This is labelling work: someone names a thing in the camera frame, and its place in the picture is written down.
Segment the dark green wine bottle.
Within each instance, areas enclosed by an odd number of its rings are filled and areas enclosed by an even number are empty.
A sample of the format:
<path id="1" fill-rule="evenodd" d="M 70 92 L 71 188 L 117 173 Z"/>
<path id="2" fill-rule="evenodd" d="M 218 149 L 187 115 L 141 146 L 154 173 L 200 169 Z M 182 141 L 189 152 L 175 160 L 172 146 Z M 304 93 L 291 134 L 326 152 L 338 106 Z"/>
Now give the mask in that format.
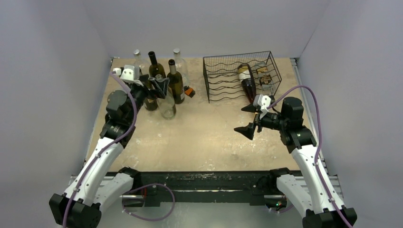
<path id="1" fill-rule="evenodd" d="M 157 61 L 155 52 L 154 51 L 148 52 L 148 56 L 151 62 L 151 65 L 149 66 L 150 76 L 156 77 L 157 75 L 161 75 L 162 78 L 166 78 L 164 67 Z"/>

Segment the green bottle silver cap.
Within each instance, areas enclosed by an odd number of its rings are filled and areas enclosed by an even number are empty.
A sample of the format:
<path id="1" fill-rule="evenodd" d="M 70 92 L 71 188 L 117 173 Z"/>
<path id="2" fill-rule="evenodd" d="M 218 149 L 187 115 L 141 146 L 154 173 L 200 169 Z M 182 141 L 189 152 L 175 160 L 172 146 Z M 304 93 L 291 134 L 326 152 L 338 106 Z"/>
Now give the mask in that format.
<path id="1" fill-rule="evenodd" d="M 146 86 L 148 89 L 153 89 L 153 85 L 150 81 L 146 82 Z M 152 99 L 152 98 L 146 98 L 144 100 L 144 104 L 145 104 L 145 108 L 148 111 L 155 111 L 158 108 L 158 104 L 156 99 Z"/>

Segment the clear slim bottle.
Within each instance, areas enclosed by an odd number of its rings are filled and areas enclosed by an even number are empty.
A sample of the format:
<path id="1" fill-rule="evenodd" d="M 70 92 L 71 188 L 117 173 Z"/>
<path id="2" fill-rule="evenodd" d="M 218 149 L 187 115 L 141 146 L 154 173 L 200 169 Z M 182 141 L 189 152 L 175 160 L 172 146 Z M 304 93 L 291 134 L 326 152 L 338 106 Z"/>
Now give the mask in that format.
<path id="1" fill-rule="evenodd" d="M 159 111 L 163 118 L 171 120 L 176 115 L 176 106 L 171 88 L 167 87 L 167 95 L 164 99 L 157 98 Z"/>

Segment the clear glass bottle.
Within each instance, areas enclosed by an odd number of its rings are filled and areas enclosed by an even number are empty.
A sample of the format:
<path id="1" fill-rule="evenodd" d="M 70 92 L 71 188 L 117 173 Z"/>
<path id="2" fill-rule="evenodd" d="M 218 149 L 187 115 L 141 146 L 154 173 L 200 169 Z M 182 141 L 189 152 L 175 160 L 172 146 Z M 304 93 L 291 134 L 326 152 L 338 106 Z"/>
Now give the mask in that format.
<path id="1" fill-rule="evenodd" d="M 179 48 L 173 50 L 173 57 L 175 60 L 176 70 L 182 75 L 184 86 L 190 86 L 189 73 L 186 61 L 181 57 L 181 51 Z"/>
<path id="2" fill-rule="evenodd" d="M 150 61 L 142 56 L 139 49 L 136 49 L 133 52 L 133 55 L 135 59 L 134 66 L 139 67 L 143 75 L 149 74 L 149 67 L 151 65 Z"/>

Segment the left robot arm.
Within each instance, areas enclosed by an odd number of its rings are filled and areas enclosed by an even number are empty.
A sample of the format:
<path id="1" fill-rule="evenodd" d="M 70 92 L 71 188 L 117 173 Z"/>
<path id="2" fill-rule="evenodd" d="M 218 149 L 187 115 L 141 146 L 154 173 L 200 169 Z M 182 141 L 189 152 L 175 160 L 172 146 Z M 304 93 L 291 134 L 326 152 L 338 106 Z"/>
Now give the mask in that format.
<path id="1" fill-rule="evenodd" d="M 113 91 L 107 98 L 105 124 L 96 148 L 64 193 L 54 194 L 49 200 L 55 222 L 64 228 L 96 228 L 102 214 L 122 194 L 137 194 L 141 190 L 142 182 L 131 168 L 124 168 L 107 184 L 101 183 L 130 141 L 144 101 L 165 98 L 169 79 L 141 76 L 129 83 L 116 80 L 122 90 Z"/>

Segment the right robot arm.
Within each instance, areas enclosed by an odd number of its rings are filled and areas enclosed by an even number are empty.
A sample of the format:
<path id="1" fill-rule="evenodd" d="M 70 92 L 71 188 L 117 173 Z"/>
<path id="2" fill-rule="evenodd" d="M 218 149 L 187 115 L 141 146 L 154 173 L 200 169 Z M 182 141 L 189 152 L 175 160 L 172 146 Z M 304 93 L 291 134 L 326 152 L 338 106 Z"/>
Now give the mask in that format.
<path id="1" fill-rule="evenodd" d="M 312 132 L 303 125 L 304 107 L 300 99 L 283 99 L 280 113 L 270 113 L 271 98 L 257 95 L 253 103 L 242 108 L 254 113 L 253 122 L 234 130 L 252 140 L 262 128 L 278 130 L 280 139 L 297 163 L 304 178 L 304 189 L 291 174 L 268 178 L 267 188 L 272 193 L 285 194 L 300 213 L 305 228 L 350 228 L 356 220 L 354 208 L 347 208 L 326 175 L 317 155 L 318 144 Z"/>

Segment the red bottle gold cap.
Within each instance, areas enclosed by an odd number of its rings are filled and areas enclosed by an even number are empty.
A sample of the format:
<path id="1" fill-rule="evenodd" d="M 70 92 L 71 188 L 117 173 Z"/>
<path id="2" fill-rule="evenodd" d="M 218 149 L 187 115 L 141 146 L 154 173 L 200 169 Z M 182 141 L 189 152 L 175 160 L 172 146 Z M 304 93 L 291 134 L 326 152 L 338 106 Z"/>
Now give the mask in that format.
<path id="1" fill-rule="evenodd" d="M 237 68 L 237 73 L 241 87 L 248 101 L 252 104 L 257 94 L 257 90 L 250 65 L 246 63 L 239 65 Z"/>

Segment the orange hex key set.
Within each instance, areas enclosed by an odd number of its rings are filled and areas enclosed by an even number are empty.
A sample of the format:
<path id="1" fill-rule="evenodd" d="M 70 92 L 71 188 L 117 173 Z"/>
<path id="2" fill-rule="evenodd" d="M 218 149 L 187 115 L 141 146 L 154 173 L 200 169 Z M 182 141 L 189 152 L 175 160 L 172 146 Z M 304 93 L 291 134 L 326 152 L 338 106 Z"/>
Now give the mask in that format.
<path id="1" fill-rule="evenodd" d="M 184 93 L 190 98 L 195 96 L 195 90 L 189 86 L 184 87 Z"/>

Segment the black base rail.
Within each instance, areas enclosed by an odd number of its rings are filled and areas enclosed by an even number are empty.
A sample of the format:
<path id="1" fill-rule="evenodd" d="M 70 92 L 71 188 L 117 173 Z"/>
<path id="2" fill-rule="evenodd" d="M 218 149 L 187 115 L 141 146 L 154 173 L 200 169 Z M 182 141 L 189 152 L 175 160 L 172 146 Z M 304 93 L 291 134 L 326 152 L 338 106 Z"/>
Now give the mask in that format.
<path id="1" fill-rule="evenodd" d="M 119 173 L 134 179 L 137 189 L 125 204 L 130 207 L 158 207 L 161 203 L 248 203 L 251 206 L 286 206 L 285 195 L 277 188 L 277 178 L 300 171 L 288 168 L 269 171 L 137 171 L 124 167 Z"/>

